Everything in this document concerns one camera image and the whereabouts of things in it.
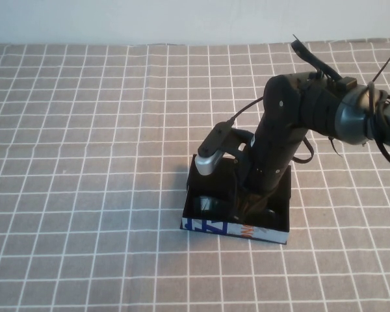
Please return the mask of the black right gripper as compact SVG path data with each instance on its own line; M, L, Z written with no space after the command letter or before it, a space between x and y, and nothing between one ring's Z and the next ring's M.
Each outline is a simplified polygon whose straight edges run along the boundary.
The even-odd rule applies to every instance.
M276 189L306 133L306 129L258 129L250 149L252 167L246 178L247 188L252 192L272 192ZM245 190L237 177L234 177L234 182L231 213L235 221L244 222ZM246 216L263 213L270 197L271 194L251 194L246 204Z

